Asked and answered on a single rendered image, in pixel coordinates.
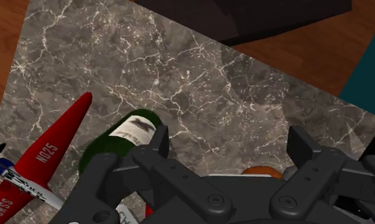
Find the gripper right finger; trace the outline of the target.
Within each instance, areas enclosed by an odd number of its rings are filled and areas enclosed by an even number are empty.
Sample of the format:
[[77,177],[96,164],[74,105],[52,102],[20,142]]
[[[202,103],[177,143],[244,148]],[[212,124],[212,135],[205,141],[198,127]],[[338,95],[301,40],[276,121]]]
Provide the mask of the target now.
[[346,197],[375,222],[375,136],[354,160],[337,148],[320,146],[302,127],[291,126],[287,153],[297,171],[271,197],[273,218],[306,221],[324,203],[325,224],[358,224],[350,217],[337,217],[334,203]]

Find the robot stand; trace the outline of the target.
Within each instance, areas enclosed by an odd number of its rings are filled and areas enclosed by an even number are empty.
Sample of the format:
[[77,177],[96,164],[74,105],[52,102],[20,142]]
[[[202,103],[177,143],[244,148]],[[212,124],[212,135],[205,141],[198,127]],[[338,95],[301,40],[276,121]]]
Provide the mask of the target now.
[[352,10],[352,0],[133,0],[227,46],[269,38]]

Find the red toy airplane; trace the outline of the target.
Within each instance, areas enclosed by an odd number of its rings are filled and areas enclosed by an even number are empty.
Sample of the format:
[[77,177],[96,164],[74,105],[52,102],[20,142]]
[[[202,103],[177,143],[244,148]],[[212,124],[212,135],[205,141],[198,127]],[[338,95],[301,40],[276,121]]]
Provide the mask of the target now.
[[[0,224],[5,224],[32,199],[37,198],[60,209],[63,199],[48,187],[76,131],[92,103],[84,93],[20,157],[17,163],[0,157]],[[0,153],[5,145],[0,144]]]

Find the dark green wine bottle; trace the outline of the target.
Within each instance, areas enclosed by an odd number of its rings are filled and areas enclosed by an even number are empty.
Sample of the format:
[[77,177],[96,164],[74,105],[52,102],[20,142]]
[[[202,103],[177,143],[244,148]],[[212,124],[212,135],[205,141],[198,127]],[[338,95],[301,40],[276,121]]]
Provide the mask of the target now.
[[82,175],[88,163],[98,153],[116,153],[126,156],[135,146],[148,144],[159,125],[159,116],[149,109],[135,109],[93,139],[84,149],[78,165]]

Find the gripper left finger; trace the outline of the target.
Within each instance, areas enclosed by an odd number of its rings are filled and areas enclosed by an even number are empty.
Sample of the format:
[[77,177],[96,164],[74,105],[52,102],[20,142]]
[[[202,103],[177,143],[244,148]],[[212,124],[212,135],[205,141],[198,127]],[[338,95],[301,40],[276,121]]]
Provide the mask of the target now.
[[229,197],[168,153],[168,128],[161,125],[149,144],[124,158],[95,154],[49,224],[122,224],[116,207],[133,192],[153,209],[140,224],[226,224]]

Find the orange round object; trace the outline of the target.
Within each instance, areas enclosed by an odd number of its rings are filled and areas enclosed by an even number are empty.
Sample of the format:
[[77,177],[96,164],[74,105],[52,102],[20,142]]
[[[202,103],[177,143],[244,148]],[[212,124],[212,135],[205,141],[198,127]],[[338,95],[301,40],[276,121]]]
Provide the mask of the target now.
[[242,174],[268,174],[273,178],[282,179],[283,175],[276,169],[269,166],[253,166],[245,169]]

